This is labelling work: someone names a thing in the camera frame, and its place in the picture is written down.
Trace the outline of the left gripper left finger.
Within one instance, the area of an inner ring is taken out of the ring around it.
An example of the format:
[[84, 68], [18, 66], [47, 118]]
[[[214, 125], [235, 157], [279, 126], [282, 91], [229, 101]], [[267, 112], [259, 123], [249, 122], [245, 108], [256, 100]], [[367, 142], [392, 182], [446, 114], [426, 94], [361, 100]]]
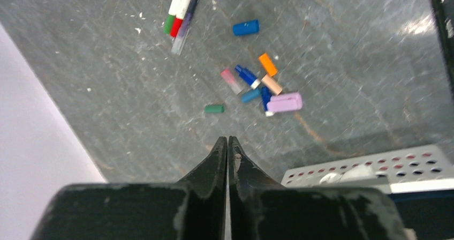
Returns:
[[175, 183], [72, 184], [32, 239], [223, 239], [228, 141]]

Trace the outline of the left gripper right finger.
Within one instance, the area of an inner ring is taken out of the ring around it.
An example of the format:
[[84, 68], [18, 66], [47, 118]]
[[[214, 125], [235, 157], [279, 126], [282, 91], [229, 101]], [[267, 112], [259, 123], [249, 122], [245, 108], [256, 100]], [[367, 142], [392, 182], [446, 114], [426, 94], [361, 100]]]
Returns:
[[233, 239], [405, 239], [395, 204], [364, 187], [286, 188], [228, 141]]

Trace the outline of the green pen cap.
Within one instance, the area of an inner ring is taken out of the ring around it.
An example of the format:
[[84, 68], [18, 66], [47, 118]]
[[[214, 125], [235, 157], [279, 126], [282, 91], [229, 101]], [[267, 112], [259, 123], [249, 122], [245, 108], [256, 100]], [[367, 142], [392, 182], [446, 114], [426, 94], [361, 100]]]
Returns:
[[224, 113], [224, 111], [225, 108], [222, 104], [209, 104], [204, 108], [206, 114], [221, 114]]

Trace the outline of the light blue pen cap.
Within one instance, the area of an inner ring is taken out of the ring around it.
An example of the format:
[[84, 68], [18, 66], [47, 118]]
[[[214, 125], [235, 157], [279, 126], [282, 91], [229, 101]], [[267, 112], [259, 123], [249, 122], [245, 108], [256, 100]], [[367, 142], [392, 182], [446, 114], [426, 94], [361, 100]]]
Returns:
[[261, 96], [261, 90], [256, 88], [256, 89], [252, 89], [246, 93], [244, 93], [242, 96], [241, 96], [241, 102], [242, 103], [248, 103], [248, 102], [251, 102], [252, 100], [256, 99], [256, 98], [259, 98]]

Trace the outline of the peach pen cap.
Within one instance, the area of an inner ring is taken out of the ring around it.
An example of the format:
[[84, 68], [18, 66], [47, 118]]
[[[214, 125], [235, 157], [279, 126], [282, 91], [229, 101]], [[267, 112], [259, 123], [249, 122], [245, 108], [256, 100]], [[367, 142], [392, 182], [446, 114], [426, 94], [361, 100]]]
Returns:
[[268, 89], [275, 95], [279, 95], [281, 94], [281, 92], [283, 91], [283, 88], [277, 83], [277, 81], [275, 81], [271, 76], [269, 76], [268, 74], [266, 74], [265, 76], [263, 76], [263, 78], [261, 79], [261, 82], [266, 86], [268, 87]]

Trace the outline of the dark blue pen cap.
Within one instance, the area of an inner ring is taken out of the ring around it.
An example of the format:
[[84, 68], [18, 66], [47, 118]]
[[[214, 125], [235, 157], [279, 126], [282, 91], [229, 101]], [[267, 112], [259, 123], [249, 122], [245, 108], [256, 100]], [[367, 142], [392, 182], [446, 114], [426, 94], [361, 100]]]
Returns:
[[261, 81], [246, 67], [236, 65], [234, 69], [237, 71], [238, 76], [240, 76], [251, 89], [256, 89], [260, 85]]

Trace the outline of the clear pink pen cap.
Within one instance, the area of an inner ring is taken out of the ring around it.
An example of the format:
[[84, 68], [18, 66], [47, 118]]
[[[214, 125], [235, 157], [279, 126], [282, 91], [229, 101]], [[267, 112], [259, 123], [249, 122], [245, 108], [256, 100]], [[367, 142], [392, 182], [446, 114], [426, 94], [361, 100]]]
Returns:
[[231, 73], [229, 69], [225, 69], [221, 72], [221, 77], [223, 80], [228, 84], [228, 86], [232, 89], [235, 95], [238, 95], [242, 92], [242, 87], [238, 84], [236, 78]]

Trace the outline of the orange pen cap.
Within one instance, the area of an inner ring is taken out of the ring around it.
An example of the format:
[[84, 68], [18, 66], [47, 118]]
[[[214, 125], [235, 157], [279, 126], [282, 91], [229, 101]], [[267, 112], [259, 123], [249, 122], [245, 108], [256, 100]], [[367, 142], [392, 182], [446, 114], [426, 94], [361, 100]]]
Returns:
[[263, 53], [259, 57], [259, 62], [265, 69], [268, 76], [273, 77], [278, 73], [277, 67], [275, 66], [274, 62], [271, 60], [267, 53]]

